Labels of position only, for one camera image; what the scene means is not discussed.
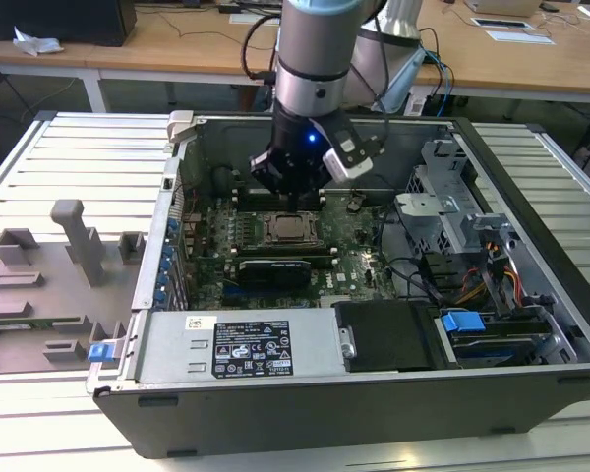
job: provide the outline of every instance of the floor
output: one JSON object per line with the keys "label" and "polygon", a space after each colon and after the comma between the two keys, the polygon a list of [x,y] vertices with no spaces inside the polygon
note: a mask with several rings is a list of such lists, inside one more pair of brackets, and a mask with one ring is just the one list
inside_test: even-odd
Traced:
{"label": "floor", "polygon": [[[24,100],[38,109],[58,111],[89,111],[89,102],[83,84],[65,78],[41,78],[11,76],[11,83]],[[134,81],[104,81],[111,110],[124,113],[168,113],[163,83]],[[208,84],[176,84],[178,103],[176,108],[205,111],[233,111],[237,109],[237,91],[231,86]],[[39,106],[40,100],[48,97]],[[256,108],[263,109],[265,91],[259,93]],[[475,122],[502,122],[510,102],[492,98],[471,98],[466,106],[453,106],[448,116],[464,116]],[[590,111],[590,105],[579,106]],[[8,84],[0,82],[0,162],[18,141],[31,117],[25,113],[22,103]],[[513,122],[538,123],[571,153],[581,139],[588,124],[576,112],[559,103],[525,101],[515,113]]]}

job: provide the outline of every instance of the desk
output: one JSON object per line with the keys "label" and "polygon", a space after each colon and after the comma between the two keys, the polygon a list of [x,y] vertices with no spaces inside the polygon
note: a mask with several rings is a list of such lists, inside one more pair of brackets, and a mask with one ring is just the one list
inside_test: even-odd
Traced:
{"label": "desk", "polygon": [[[443,14],[443,6],[440,0],[424,0],[419,25],[438,32],[442,58],[456,76],[455,94],[590,103],[590,21],[581,20],[577,28],[546,24],[555,45],[514,44],[493,41],[486,29],[465,25],[451,11]],[[576,5],[559,3],[559,7],[561,13],[576,12]],[[461,0],[450,8],[466,20],[491,17],[474,14]],[[136,28],[121,48],[66,43],[62,53],[35,58],[10,42],[0,42],[0,69],[7,74],[77,77],[86,86],[94,112],[107,111],[101,79],[252,84],[240,69],[240,44],[218,34],[179,38],[164,18],[181,32],[216,31],[240,41],[249,25],[232,25],[229,15],[216,11],[157,14],[152,12],[157,9],[138,10],[142,13]],[[544,19],[537,14],[522,20],[538,25]],[[249,50],[252,69],[266,68],[275,34],[273,26],[257,31],[252,45],[266,50]],[[424,41],[435,48],[428,32]],[[437,80],[435,66],[422,68],[410,104],[423,103]],[[412,111],[421,114],[421,107]]]}
{"label": "desk", "polygon": [[[140,8],[138,21],[123,47],[65,43],[58,54],[29,56],[0,41],[0,70],[5,74],[76,77],[84,82],[93,112],[108,109],[101,79],[252,85],[240,68],[240,43],[250,25],[229,23],[229,15]],[[212,31],[179,37],[178,32]],[[252,70],[266,69],[277,27],[261,27],[248,50]],[[231,36],[235,40],[220,34]]]}
{"label": "desk", "polygon": [[[576,5],[556,5],[561,15],[577,13],[585,17],[577,12]],[[534,27],[545,18],[542,13],[532,18],[476,14],[462,0],[448,6],[445,14],[442,13],[444,6],[440,0],[424,0],[418,25],[437,31],[442,59],[456,77],[455,95],[590,103],[590,20],[568,26],[552,17],[551,23],[544,24],[546,29],[529,31],[546,35],[548,30],[555,45],[496,42],[486,31],[505,29],[470,27],[454,12],[467,22],[472,17],[514,19]],[[435,50],[429,31],[424,31],[423,39],[426,47]],[[411,90],[410,102],[423,101],[438,79],[435,66],[424,66]],[[421,108],[415,111],[421,114]]]}

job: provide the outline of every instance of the blue cable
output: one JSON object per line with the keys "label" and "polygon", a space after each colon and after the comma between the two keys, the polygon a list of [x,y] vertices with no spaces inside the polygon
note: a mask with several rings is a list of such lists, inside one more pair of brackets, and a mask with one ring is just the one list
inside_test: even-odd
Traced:
{"label": "blue cable", "polygon": [[437,66],[439,67],[439,69],[442,71],[443,73],[443,77],[444,77],[444,86],[443,86],[443,90],[444,90],[444,95],[443,95],[443,102],[442,102],[442,107],[440,108],[440,111],[438,111],[437,116],[442,116],[443,113],[443,109],[445,108],[445,104],[448,100],[448,96],[451,92],[450,89],[450,76],[448,74],[448,70],[447,67],[444,67],[442,65],[442,61],[440,61],[440,59],[438,57],[435,56],[435,54],[433,54],[431,51],[429,51],[428,49],[424,49],[424,51],[426,52],[426,54],[433,59],[433,61],[435,62],[435,64],[437,64]]}

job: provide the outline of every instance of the computer case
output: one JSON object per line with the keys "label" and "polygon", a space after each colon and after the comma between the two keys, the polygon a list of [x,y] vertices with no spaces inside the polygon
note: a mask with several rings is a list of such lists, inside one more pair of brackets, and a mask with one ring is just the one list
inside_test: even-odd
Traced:
{"label": "computer case", "polygon": [[0,0],[0,41],[13,27],[35,37],[122,46],[136,23],[134,0]]}

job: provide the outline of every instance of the power supply label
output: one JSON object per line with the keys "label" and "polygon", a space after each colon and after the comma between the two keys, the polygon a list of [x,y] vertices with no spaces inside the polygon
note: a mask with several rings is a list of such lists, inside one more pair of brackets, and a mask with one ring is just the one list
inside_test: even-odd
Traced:
{"label": "power supply label", "polygon": [[213,346],[217,379],[293,375],[288,322],[217,323]]}

